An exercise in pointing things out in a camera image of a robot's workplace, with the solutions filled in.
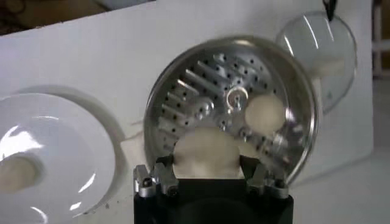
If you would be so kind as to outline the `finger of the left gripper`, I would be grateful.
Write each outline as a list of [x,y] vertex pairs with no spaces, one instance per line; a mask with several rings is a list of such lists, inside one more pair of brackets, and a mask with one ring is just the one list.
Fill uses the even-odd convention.
[[337,0],[322,0],[322,3],[324,5],[327,19],[332,21],[335,15]]

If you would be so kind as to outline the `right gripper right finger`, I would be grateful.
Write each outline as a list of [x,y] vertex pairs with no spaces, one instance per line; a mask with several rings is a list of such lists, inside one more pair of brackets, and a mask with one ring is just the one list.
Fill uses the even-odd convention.
[[268,169],[259,159],[241,155],[239,164],[250,194],[288,198],[289,187],[283,175]]

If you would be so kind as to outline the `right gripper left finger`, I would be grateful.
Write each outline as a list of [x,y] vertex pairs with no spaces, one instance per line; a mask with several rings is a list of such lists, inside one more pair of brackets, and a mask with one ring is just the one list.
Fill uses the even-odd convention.
[[159,157],[150,172],[145,164],[137,165],[133,170],[135,195],[150,198],[159,192],[167,197],[176,197],[179,193],[179,181],[173,172],[173,162],[173,155]]

